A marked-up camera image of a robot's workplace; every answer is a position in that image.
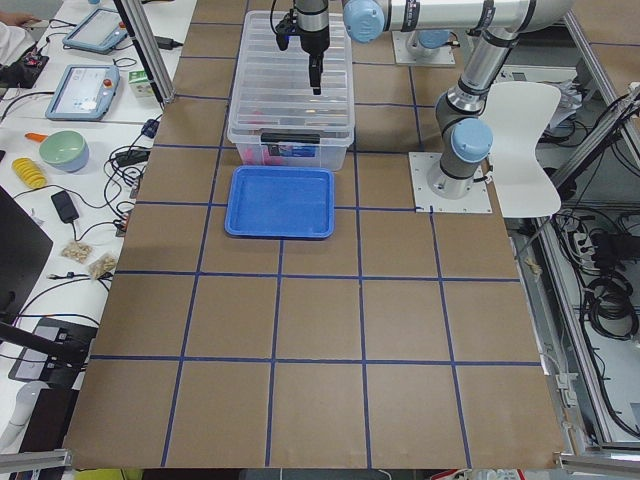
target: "plastic storage bin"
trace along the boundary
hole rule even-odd
[[[340,14],[330,15],[330,31],[322,95],[313,95],[300,39],[281,52],[269,12],[247,13],[227,126],[245,165],[342,168],[355,127],[351,40]]]

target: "bowl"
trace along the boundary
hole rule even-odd
[[[63,172],[80,170],[89,160],[87,141],[73,130],[63,130],[49,135],[40,145],[39,151],[48,165]]]

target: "table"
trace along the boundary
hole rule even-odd
[[[113,4],[103,1],[100,6],[112,7]],[[195,0],[181,0],[175,3],[151,3],[145,8],[145,11],[156,34],[183,40],[194,7]],[[56,18],[76,22],[88,15],[93,8],[96,7],[89,5],[86,0],[67,0],[63,3]],[[52,32],[58,31],[60,30],[52,31],[49,29],[45,37]],[[79,50],[63,50],[61,38],[61,35],[52,37],[52,44],[46,50],[46,53],[51,56],[51,61],[38,79],[34,89],[36,91],[39,89],[54,89],[67,64],[85,62],[108,64],[111,63],[111,59],[114,57],[114,55],[100,56]],[[133,48],[127,49],[125,52],[127,56],[137,58]],[[171,74],[175,72],[179,52],[180,50],[174,50],[163,54]],[[18,92],[15,89],[7,92],[5,96],[7,100],[0,104],[0,111],[4,111],[8,104],[8,99],[12,98],[16,93]],[[46,120],[43,117],[49,99],[50,97],[38,97],[37,99],[25,100],[24,103],[16,105],[16,109],[12,109],[5,121],[0,124],[0,148],[6,151],[4,160],[0,162],[0,185],[12,195],[17,195],[27,190],[27,187],[22,184],[11,170],[11,162],[13,160],[26,156],[34,159],[40,165],[50,184],[61,185],[64,188],[79,192],[89,203],[102,205],[104,203],[102,188],[107,180],[102,171],[104,161],[112,150],[132,142],[140,133],[141,124],[148,118],[157,116],[161,112],[160,108],[154,98],[135,98],[126,85],[126,80],[122,82],[119,95],[116,96],[116,101],[102,122],[53,122]],[[74,174],[66,174],[45,165],[40,161],[37,153],[39,145],[24,138],[24,134],[28,131],[51,134],[65,129],[81,133],[86,138],[91,152],[87,166]],[[149,147],[152,145],[152,141],[143,137],[138,144]],[[17,199],[18,203],[27,212],[33,211],[34,216],[44,221],[42,228],[54,242],[52,254],[30,298],[33,298],[35,294],[45,288],[56,284],[56,281],[46,278],[47,274],[64,275],[70,271],[84,273],[86,270],[86,266],[59,255],[62,248],[72,238],[72,232],[69,226],[63,225],[59,221],[49,198],[51,194],[58,190],[48,188],[29,193]],[[112,198],[117,193],[117,190],[111,187],[108,193],[109,198]],[[125,188],[123,193],[114,201],[128,199],[128,193],[129,189]],[[75,195],[72,195],[72,198],[80,214],[80,218],[76,222],[79,234],[95,223],[113,220],[114,215],[107,208],[100,210],[90,209],[79,201]],[[88,259],[89,262],[96,260],[101,254],[107,252],[118,256],[122,248],[122,239],[116,238],[114,232],[115,229],[113,227],[105,226],[97,227],[87,235],[86,242],[94,248],[92,255]],[[81,282],[72,286],[62,287],[58,292],[58,295],[43,296],[26,313],[73,312],[88,315],[96,320],[100,319],[106,301],[106,291],[100,284],[96,282]],[[75,321],[66,317],[64,320]],[[25,330],[32,331],[36,322],[37,320],[35,319],[25,318],[20,325]],[[78,320],[77,322],[91,325],[90,322],[84,320]],[[8,343],[0,346],[0,353],[8,356],[18,355],[20,350],[20,347]],[[0,371],[5,374],[0,379],[0,396],[8,406],[0,411],[0,425],[4,425],[9,419],[12,413],[9,406],[13,405],[15,394],[22,386],[22,383],[9,380],[6,377],[6,373],[12,365],[12,360],[0,358]],[[82,378],[83,374],[78,377],[74,388],[80,387]],[[18,437],[10,451],[17,451],[20,441],[21,436]]]
[[[441,148],[434,104],[459,70],[396,67],[390,36],[358,47],[334,235],[224,233],[241,22],[269,6],[196,6],[194,73],[176,75],[65,442],[77,466],[552,466],[502,217],[413,205],[406,152]]]
[[[145,13],[149,18],[155,35],[173,38],[181,43],[186,37],[186,29],[189,25],[189,19],[193,9],[195,8],[195,0],[180,0],[180,2],[158,2],[149,3],[145,6]],[[94,6],[90,5],[86,0],[66,0],[56,18],[68,21],[70,23],[78,23],[84,19],[89,13],[97,8],[115,8],[113,2],[102,1]],[[40,45],[45,42],[45,38],[53,33],[67,32],[66,29],[47,29]],[[45,67],[43,74],[32,91],[54,91],[58,86],[62,74],[67,65],[85,64],[85,65],[113,65],[113,61],[120,58],[130,57],[137,61],[137,64],[129,68],[121,68],[121,84],[118,92],[114,97],[113,103],[102,119],[103,122],[115,123],[144,123],[149,118],[155,118],[162,113],[154,96],[136,97],[133,90],[127,85],[127,75],[130,70],[143,70],[138,54],[134,47],[126,48],[121,51],[112,51],[108,55],[101,55],[82,50],[65,49],[62,45],[64,35],[55,35],[50,37],[50,43],[44,47],[43,54],[50,57],[49,63]],[[123,48],[131,45],[131,40],[126,39],[117,48]],[[169,75],[173,77],[178,66],[180,58],[180,48],[174,50],[162,50],[162,59],[165,62]],[[6,97],[12,98],[16,93],[15,89],[10,89]],[[21,116],[27,118],[43,118],[44,112],[49,105],[51,96],[38,96],[27,98],[12,108],[11,116]],[[0,110],[4,110],[8,100],[0,102]]]

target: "white table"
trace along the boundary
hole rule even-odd
[[[184,42],[189,27],[189,22],[196,0],[179,0],[176,2],[150,3],[145,7],[150,24],[156,35],[174,38]],[[101,7],[113,7],[110,1],[103,1]],[[85,18],[94,8],[86,0],[66,0],[56,18],[77,23]],[[44,38],[54,32],[63,32],[70,29],[48,29]],[[113,59],[120,57],[139,58],[135,48],[130,47],[123,51],[111,52],[109,55],[99,55],[80,50],[67,50],[62,48],[63,35],[51,37],[51,43],[44,50],[50,56],[50,61],[38,79],[35,87],[30,91],[55,90],[62,73],[70,64],[109,65]],[[121,46],[130,44],[125,40]],[[173,76],[178,65],[180,50],[162,51],[169,74]],[[138,63],[133,69],[142,69]],[[11,99],[17,92],[10,90],[5,98]],[[103,173],[102,166],[109,153],[117,147],[132,142],[140,133],[140,125],[148,118],[154,118],[161,113],[160,107],[154,97],[137,98],[127,85],[127,69],[121,69],[121,84],[109,112],[101,122],[53,122],[44,118],[44,112],[49,104],[50,96],[33,97],[15,105],[7,118],[0,124],[0,148],[6,151],[6,156],[0,162],[0,185],[11,195],[28,190],[11,170],[11,163],[19,157],[29,157],[36,161],[42,168],[49,184],[61,185],[75,190],[93,205],[104,204],[103,187],[107,177]],[[8,105],[8,100],[0,103],[0,111]],[[59,130],[75,130],[81,133],[88,142],[90,157],[88,164],[80,171],[68,174],[53,169],[40,160],[38,154],[39,144],[24,138],[28,131],[51,134]],[[151,146],[152,141],[143,137],[138,142],[142,146]],[[60,251],[73,238],[73,232],[69,225],[60,222],[50,196],[59,191],[55,188],[47,188],[38,192],[29,193],[17,199],[18,203],[27,211],[32,209],[37,218],[44,221],[43,230],[53,240],[53,250],[47,261],[42,275],[38,280],[30,298],[42,290],[55,285],[55,280],[46,278],[47,274],[54,273],[64,275],[66,272],[86,272],[86,265],[81,265],[73,260],[60,256]],[[109,198],[116,192],[115,187],[109,190]],[[128,199],[129,189],[114,202]],[[80,235],[89,226],[114,219],[113,213],[108,207],[94,210],[84,205],[75,195],[72,195],[74,204],[80,218],[76,221],[78,234]],[[87,264],[99,258],[104,253],[117,256],[122,247],[122,239],[116,238],[115,228],[110,226],[97,227],[92,230],[85,242],[93,247],[93,252],[87,260]],[[97,282],[86,281],[61,287],[56,293],[51,293],[38,299],[25,313],[58,313],[69,312],[88,315],[99,321],[107,292]],[[88,320],[64,318],[65,321],[76,322],[84,325],[92,325]],[[21,327],[32,331],[38,319],[23,319]],[[21,351],[21,347],[3,343],[0,345],[0,353],[15,357]],[[8,421],[17,391],[23,385],[22,382],[9,380],[7,373],[13,365],[13,360],[0,358],[0,401],[6,408],[0,409],[0,429]],[[82,382],[82,374],[78,377],[75,388],[79,388]],[[16,452],[22,441],[22,434],[16,442],[7,450]]]
[[[46,165],[39,157],[39,144],[28,140],[24,137],[26,130],[38,133],[52,134],[59,130],[70,129],[81,133],[90,149],[89,161],[85,167],[76,173],[65,173]],[[102,166],[107,160],[109,153],[115,148],[126,145],[127,142],[133,141],[140,131],[137,125],[129,124],[103,124],[89,122],[63,122],[54,123],[45,119],[31,119],[28,122],[24,118],[11,117],[7,118],[0,125],[0,145],[7,153],[2,162],[0,162],[0,185],[12,196],[20,192],[29,190],[22,181],[13,173],[11,163],[16,158],[29,157],[33,159],[38,166],[41,167],[48,184],[61,185],[63,187],[75,190],[83,195],[83,197],[93,205],[103,205],[103,186],[107,181]],[[151,146],[151,140],[143,137],[138,142],[142,146]],[[129,198],[128,188],[118,196],[114,204],[120,200]],[[87,259],[85,265],[79,264],[73,260],[60,256],[64,246],[73,239],[73,232],[69,225],[63,224],[53,207],[51,195],[60,191],[56,188],[46,188],[37,192],[28,193],[19,197],[16,201],[27,212],[32,210],[35,216],[44,221],[42,229],[53,240],[53,249],[49,260],[38,280],[32,295],[51,287],[61,280],[49,280],[47,274],[64,275],[67,272],[86,273],[87,265],[98,259],[104,253],[111,253],[117,257],[122,248],[122,239],[115,237],[115,228],[112,226],[101,226],[92,230],[83,240],[85,243],[93,247],[93,252]],[[111,199],[117,193],[117,188],[111,187],[108,190]],[[108,207],[100,210],[94,210],[87,207],[75,195],[71,195],[74,205],[78,210],[80,218],[76,221],[78,234],[84,232],[89,226],[103,221],[111,221],[114,214]],[[102,310],[107,298],[107,292],[98,282],[86,281],[73,285],[61,287],[56,291],[38,299],[25,313],[79,313],[88,315],[96,320],[100,320]],[[92,326],[88,320],[78,318],[61,318],[64,321],[75,322],[83,325]],[[27,331],[32,331],[38,319],[23,319],[21,327]],[[0,345],[0,353],[11,357],[17,356],[21,351],[21,347],[3,343]],[[6,408],[0,409],[0,430],[4,428],[9,419],[18,389],[23,385],[21,382],[9,380],[7,373],[13,365],[13,360],[0,358],[0,399]],[[14,451],[17,451],[21,442],[21,438],[13,445]]]
[[[184,43],[195,4],[196,0],[151,2],[145,5],[145,13],[147,14],[149,24],[155,35],[173,38],[180,43]],[[90,5],[86,0],[66,0],[55,18],[70,23],[78,23],[97,7],[115,8],[113,2],[106,0],[103,0],[99,5]],[[52,33],[68,32],[70,30],[70,27],[48,28],[40,40],[39,45],[44,45],[46,37]],[[14,95],[18,93],[54,91],[60,83],[67,65],[113,65],[113,60],[130,57],[138,63],[133,67],[120,69],[120,85],[118,91],[102,122],[144,123],[147,119],[155,118],[161,113],[160,106],[155,97],[136,97],[127,84],[129,71],[144,69],[140,63],[136,49],[133,46],[102,55],[76,49],[64,49],[62,46],[63,38],[64,35],[54,35],[50,37],[49,45],[43,49],[43,54],[50,57],[49,63],[46,65],[34,87],[21,92],[18,92],[16,89],[10,89],[5,95],[5,100],[0,102],[0,111],[4,111],[8,105],[8,99],[13,98]],[[118,48],[127,45],[131,45],[130,39],[125,39],[118,45]],[[173,77],[178,67],[180,51],[180,48],[161,50],[162,58],[171,77]],[[44,113],[50,101],[50,95],[25,98],[12,107],[9,116],[44,118]]]

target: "metal mounting plate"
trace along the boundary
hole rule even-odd
[[[416,58],[407,50],[407,38],[410,35],[411,32],[393,32],[393,51],[397,64],[441,68],[455,67],[456,60],[453,58],[453,51],[449,46],[436,49],[432,55]]]
[[[433,209],[436,213],[492,213],[484,182],[474,183],[469,193],[459,200],[442,198],[431,190],[427,183],[427,172],[434,163],[440,161],[440,156],[440,153],[430,152],[409,153],[416,211],[429,213]],[[481,176],[482,170],[478,167],[476,177]]]

